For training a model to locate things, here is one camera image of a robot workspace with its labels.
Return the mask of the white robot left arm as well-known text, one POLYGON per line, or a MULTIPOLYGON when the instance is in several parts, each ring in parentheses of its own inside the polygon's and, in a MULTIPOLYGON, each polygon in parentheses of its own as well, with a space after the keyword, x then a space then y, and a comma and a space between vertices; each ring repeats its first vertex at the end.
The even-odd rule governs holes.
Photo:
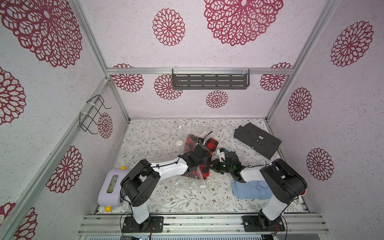
POLYGON ((160 181, 195 171, 207 162, 210 152, 204 144, 197 144, 193 151, 174 160, 163 163, 139 161, 120 184, 121 198, 130 204, 134 221, 140 225, 149 219, 147 201, 160 181))

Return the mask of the light blue folded shirt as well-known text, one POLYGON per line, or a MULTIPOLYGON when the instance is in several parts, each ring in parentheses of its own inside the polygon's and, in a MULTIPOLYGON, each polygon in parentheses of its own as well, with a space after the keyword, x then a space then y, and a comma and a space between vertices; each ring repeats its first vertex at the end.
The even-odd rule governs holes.
POLYGON ((233 194, 242 200, 269 200, 273 196, 266 181, 233 182, 233 194))

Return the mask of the red and white mug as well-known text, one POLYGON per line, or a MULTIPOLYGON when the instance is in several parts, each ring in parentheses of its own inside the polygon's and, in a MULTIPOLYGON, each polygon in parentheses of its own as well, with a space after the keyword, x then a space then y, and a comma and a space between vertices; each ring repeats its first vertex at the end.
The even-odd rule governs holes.
POLYGON ((307 191, 307 190, 304 190, 300 195, 296 196, 296 197, 293 199, 293 204, 296 204, 296 205, 303 205, 303 204, 304 204, 303 196, 306 194, 306 191, 307 191))

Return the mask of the dark grey striped folded shirt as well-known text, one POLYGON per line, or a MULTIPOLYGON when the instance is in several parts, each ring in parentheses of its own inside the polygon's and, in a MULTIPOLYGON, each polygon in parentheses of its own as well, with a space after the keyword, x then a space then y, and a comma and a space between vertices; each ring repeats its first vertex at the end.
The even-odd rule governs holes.
POLYGON ((269 160, 278 151, 282 143, 281 140, 252 123, 247 123, 235 129, 234 138, 251 147, 269 160))

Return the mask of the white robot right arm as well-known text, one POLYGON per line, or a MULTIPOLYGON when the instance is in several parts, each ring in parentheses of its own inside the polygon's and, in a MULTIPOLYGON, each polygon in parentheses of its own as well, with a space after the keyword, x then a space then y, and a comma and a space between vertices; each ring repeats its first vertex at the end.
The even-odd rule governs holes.
POLYGON ((219 152, 209 164, 211 170, 230 174, 235 181, 235 190, 244 190, 246 197, 270 197, 259 211, 260 225, 270 225, 299 196, 306 193, 307 182, 282 159, 269 164, 242 166, 235 152, 219 152))

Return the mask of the lavender toaster with yellow knobs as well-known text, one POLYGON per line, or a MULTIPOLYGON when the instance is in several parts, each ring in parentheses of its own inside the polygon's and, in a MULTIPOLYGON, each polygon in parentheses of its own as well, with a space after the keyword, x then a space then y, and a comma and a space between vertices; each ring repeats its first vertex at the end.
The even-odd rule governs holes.
POLYGON ((121 182, 128 173, 126 167, 112 169, 108 172, 98 195, 98 205, 104 209, 104 213, 110 213, 114 208, 123 205, 121 182))

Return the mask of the grey slotted wall shelf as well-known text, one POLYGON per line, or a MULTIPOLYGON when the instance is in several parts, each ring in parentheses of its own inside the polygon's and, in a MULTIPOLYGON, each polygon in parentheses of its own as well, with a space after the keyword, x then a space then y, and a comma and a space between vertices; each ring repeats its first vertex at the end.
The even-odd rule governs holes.
POLYGON ((179 74, 172 69, 174 90, 246 90, 250 85, 249 70, 241 74, 179 74))

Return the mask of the clear plastic vacuum bag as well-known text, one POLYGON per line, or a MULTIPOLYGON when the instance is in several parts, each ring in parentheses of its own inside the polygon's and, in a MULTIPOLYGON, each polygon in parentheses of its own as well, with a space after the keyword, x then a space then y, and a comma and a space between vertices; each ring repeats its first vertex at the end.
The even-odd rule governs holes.
POLYGON ((191 154, 198 142, 223 145, 226 127, 224 120, 135 120, 126 143, 150 163, 163 163, 191 154))

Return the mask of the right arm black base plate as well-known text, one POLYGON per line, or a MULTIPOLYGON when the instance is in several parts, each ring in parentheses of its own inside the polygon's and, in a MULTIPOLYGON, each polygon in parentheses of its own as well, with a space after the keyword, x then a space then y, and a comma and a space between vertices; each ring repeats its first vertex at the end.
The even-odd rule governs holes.
POLYGON ((242 216, 245 232, 284 232, 286 230, 282 217, 270 221, 264 216, 242 216))

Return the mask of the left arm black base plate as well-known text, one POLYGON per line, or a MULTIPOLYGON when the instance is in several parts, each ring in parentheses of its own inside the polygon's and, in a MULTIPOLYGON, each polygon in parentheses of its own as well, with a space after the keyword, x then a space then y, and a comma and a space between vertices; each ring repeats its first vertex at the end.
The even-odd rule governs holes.
POLYGON ((125 217, 122 233, 162 233, 164 217, 150 216, 143 223, 138 224, 131 216, 125 217))

